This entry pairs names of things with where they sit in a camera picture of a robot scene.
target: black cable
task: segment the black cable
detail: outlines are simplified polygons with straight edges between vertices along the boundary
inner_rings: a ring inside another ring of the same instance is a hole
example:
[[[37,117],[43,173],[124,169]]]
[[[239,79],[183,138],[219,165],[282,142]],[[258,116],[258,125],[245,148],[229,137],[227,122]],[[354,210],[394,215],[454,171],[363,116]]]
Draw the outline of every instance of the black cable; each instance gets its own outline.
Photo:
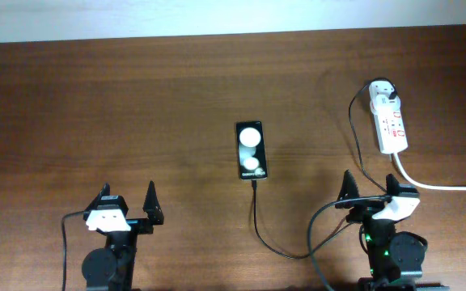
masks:
[[[62,228],[62,241],[64,242],[64,261],[62,264],[62,291],[66,290],[66,269],[67,269],[67,255],[68,255],[68,247],[66,242],[66,228],[64,227],[64,221],[67,218],[78,216],[84,214],[83,211],[78,211],[76,213],[69,213],[66,214],[61,221],[61,228]]]
[[[258,225],[256,223],[256,180],[252,180],[251,181],[251,185],[252,185],[252,190],[253,190],[253,197],[252,197],[252,200],[253,200],[253,220],[254,220],[254,224],[255,224],[255,232],[256,232],[256,236],[260,239],[260,241],[262,242],[262,244],[267,247],[270,251],[272,251],[273,253],[275,253],[276,255],[280,255],[284,258],[287,258],[287,259],[306,259],[308,258],[311,254],[314,254],[317,250],[319,250],[322,246],[326,245],[327,243],[329,243],[330,241],[332,241],[335,237],[337,237],[341,232],[343,232],[343,230],[346,230],[348,228],[348,226],[351,226],[353,225],[353,223],[349,223],[347,224],[346,226],[343,226],[341,229],[339,229],[337,232],[335,233],[332,233],[330,234],[323,242],[321,242],[320,244],[318,244],[313,250],[309,251],[307,254],[305,255],[286,255],[280,251],[277,251],[275,250],[274,248],[272,248],[269,244],[267,244],[264,239],[260,236],[260,233],[258,233]]]
[[[363,234],[364,234],[364,226],[361,225],[361,227],[359,227],[359,243],[361,244],[362,250],[368,255],[368,250],[366,249],[366,246],[364,245],[364,242],[362,241]]]
[[[389,196],[367,196],[367,197],[359,197],[359,198],[352,198],[352,199],[344,199],[344,200],[339,200],[339,201],[334,201],[326,204],[325,206],[321,207],[316,213],[311,218],[311,221],[308,224],[308,229],[307,229],[307,247],[309,252],[312,251],[312,242],[311,242],[311,234],[312,234],[312,225],[314,224],[314,220],[327,208],[332,207],[334,205],[346,203],[346,202],[355,202],[355,201],[361,201],[361,200],[389,200]],[[328,291],[334,291],[334,289],[328,284],[327,279],[323,275],[323,273],[320,270],[320,266],[317,263],[316,258],[314,255],[311,255],[311,260],[312,264],[314,265],[314,269],[316,270],[317,275],[320,277],[321,281],[323,282],[324,287]]]
[[[380,190],[382,190],[383,192],[386,192],[386,189],[384,187],[382,187],[379,183],[375,182],[375,180],[373,180],[371,177],[370,177],[370,174],[368,174],[368,172],[366,172],[366,169],[364,168],[364,164],[362,163],[362,155],[361,155],[361,148],[359,147],[359,140],[357,139],[357,134],[355,133],[355,127],[354,127],[354,123],[352,122],[352,104],[354,103],[355,99],[365,90],[369,87],[369,85],[374,82],[374,81],[387,81],[389,82],[390,84],[392,84],[393,86],[393,90],[396,92],[396,88],[395,88],[395,85],[393,85],[393,83],[387,79],[387,78],[375,78],[371,81],[369,81],[368,83],[366,83],[366,85],[364,85],[357,93],[355,93],[355,96],[352,98],[352,101],[349,103],[349,106],[348,106],[348,119],[349,119],[349,125],[352,127],[352,133],[354,133],[354,139],[355,139],[355,146],[357,147],[357,153],[358,153],[358,156],[359,156],[359,163],[361,164],[361,170],[362,170],[362,173],[364,174],[365,177],[367,177],[373,184],[375,184],[375,186],[379,187]]]

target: white power strip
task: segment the white power strip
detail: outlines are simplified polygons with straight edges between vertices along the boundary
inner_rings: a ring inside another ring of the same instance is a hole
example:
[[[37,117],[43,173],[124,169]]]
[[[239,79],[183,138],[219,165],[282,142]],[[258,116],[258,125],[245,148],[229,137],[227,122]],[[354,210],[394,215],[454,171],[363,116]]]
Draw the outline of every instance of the white power strip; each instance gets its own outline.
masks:
[[[408,148],[404,121],[400,113],[400,98],[389,99],[395,88],[387,81],[370,84],[370,110],[375,118],[380,152],[393,154]]]

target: electrical socket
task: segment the electrical socket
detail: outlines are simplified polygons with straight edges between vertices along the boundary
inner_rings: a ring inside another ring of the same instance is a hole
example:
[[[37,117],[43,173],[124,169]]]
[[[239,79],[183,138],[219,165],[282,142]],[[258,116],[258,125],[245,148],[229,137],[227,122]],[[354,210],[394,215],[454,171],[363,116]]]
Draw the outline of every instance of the electrical socket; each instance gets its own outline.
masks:
[[[375,119],[380,152],[393,154],[407,149],[404,121],[400,112],[400,98],[389,99],[394,87],[387,81],[370,84],[370,110]]]

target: white cable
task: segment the white cable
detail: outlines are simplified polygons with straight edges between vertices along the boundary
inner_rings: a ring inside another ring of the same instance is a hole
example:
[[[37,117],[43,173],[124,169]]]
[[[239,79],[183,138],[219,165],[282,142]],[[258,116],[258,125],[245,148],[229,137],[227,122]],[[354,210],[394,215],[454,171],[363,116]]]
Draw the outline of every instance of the white cable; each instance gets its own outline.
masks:
[[[405,172],[404,168],[402,167],[402,164],[400,163],[400,159],[398,158],[398,153],[393,153],[393,158],[395,158],[395,164],[400,170],[400,173],[404,176],[406,180],[408,180],[411,184],[420,187],[420,188],[425,188],[425,189],[431,189],[431,190],[447,190],[447,191],[466,191],[466,187],[457,187],[457,186],[431,186],[431,185],[425,185],[423,183],[418,183],[417,181],[411,179],[411,177],[408,176],[408,174]]]

